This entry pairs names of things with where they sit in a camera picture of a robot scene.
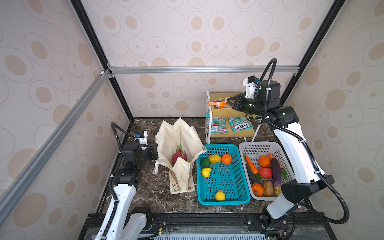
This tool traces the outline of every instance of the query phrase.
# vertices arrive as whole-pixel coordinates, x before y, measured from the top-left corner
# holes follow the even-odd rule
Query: green leaves
[[[284,168],[281,169],[281,176],[284,177],[284,179],[288,179],[287,172],[285,171]]]
[[[176,148],[176,152],[182,152],[183,151],[183,147],[181,146],[181,144],[180,145],[178,145],[177,146],[177,148]]]
[[[255,174],[255,177],[257,178],[257,180],[259,180],[259,182],[262,182],[263,178],[258,173]]]

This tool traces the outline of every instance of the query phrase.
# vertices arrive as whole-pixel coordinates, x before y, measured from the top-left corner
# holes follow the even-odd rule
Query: teal plastic basket
[[[197,159],[197,198],[203,205],[226,206],[247,204],[251,200],[248,190],[247,179],[239,149],[233,144],[206,144],[207,152],[201,154]],[[211,164],[211,174],[208,178],[201,174],[200,160],[210,155],[224,154],[232,156],[232,163],[224,165],[222,162]],[[216,193],[222,190],[225,193],[225,201],[215,200]]]

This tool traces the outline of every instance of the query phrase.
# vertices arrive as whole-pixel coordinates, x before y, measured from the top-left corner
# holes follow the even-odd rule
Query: carrot
[[[249,157],[247,155],[244,154],[244,158],[245,160],[247,161],[249,167],[251,168],[251,171],[253,172],[253,174],[257,174],[258,173],[258,170],[257,168],[255,167],[255,165],[253,165],[253,163],[251,162],[251,160],[249,159]]]

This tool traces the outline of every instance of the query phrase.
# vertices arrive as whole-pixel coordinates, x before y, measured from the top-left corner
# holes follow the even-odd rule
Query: green lime
[[[211,161],[209,160],[209,158],[205,157],[205,158],[201,159],[200,165],[202,168],[210,168],[211,167]]]

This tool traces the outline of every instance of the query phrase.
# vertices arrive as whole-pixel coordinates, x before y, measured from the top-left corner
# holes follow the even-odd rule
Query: potato
[[[273,183],[271,181],[265,181],[263,183],[264,196],[270,197],[273,195],[275,189],[273,188]]]

